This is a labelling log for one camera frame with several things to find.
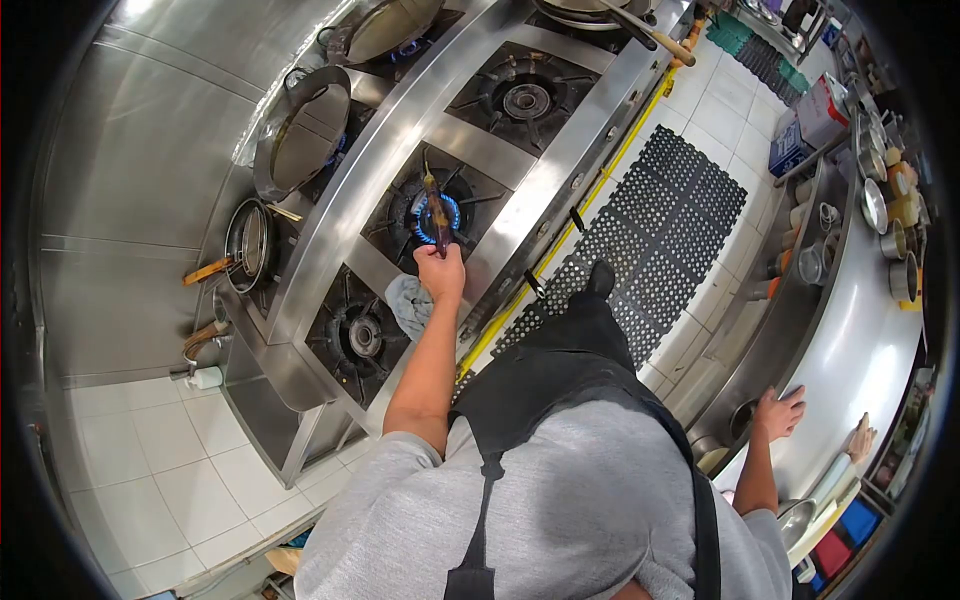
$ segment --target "blue box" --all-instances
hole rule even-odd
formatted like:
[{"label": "blue box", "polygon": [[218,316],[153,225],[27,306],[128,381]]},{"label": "blue box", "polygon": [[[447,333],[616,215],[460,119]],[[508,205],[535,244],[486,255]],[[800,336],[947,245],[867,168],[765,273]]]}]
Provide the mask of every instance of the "blue box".
[{"label": "blue box", "polygon": [[770,142],[768,168],[774,177],[780,177],[812,154],[813,148],[800,138],[800,121],[794,119]]}]

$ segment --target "wok handle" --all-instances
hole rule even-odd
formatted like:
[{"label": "wok handle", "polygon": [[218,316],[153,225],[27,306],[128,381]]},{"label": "wok handle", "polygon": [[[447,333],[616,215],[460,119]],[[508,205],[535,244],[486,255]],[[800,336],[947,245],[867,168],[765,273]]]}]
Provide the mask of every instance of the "wok handle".
[{"label": "wok handle", "polygon": [[[680,62],[682,62],[686,66],[693,66],[694,64],[697,63],[697,59],[693,56],[693,54],[690,53],[689,50],[681,46],[679,43],[671,39],[670,36],[660,33],[659,31],[655,30],[654,28],[644,23],[636,15],[630,14],[629,12],[624,11],[620,7],[614,6],[607,0],[599,0],[599,2],[603,4],[605,7],[607,7],[610,10],[611,16],[614,18],[614,20],[616,20],[617,23],[619,23],[624,29],[629,31],[631,34],[634,34],[634,29],[640,29],[644,34],[651,36],[653,39],[659,42],[661,46],[669,50],[673,56],[677,57],[677,59],[679,59]],[[629,21],[634,27],[633,28],[627,27],[624,24],[624,21]]]}]

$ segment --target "stainless steel stove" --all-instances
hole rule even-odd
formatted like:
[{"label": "stainless steel stove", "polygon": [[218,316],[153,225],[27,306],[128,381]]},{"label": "stainless steel stove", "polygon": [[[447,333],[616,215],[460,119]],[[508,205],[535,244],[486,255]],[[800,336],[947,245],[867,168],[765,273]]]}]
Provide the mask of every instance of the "stainless steel stove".
[{"label": "stainless steel stove", "polygon": [[[270,301],[224,294],[236,330],[228,397],[287,486],[351,436],[381,431],[414,347],[384,293],[416,273],[412,251],[432,235],[423,153],[465,250],[459,359],[525,285],[669,62],[621,32],[543,24],[515,0],[447,7],[458,16],[410,56],[347,69],[369,109],[301,189],[305,218]],[[688,0],[654,14],[675,39],[692,23]]]}]

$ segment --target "metal pot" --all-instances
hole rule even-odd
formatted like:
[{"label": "metal pot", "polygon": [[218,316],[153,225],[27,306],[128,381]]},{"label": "metal pot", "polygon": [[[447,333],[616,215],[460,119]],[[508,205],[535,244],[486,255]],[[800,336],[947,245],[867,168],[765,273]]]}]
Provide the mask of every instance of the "metal pot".
[{"label": "metal pot", "polygon": [[906,257],[906,233],[900,219],[891,221],[887,232],[880,236],[880,251],[887,258],[901,260]]},{"label": "metal pot", "polygon": [[917,257],[912,252],[903,260],[890,263],[890,295],[894,300],[912,302],[917,299]]}]

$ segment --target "towel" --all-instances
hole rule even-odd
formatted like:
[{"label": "towel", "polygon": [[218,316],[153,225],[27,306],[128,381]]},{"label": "towel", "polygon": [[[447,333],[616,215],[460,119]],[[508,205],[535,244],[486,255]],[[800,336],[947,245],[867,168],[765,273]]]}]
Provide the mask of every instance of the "towel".
[{"label": "towel", "polygon": [[411,340],[419,342],[433,312],[433,299],[420,285],[420,280],[412,275],[398,275],[387,286],[386,296],[396,324]]}]

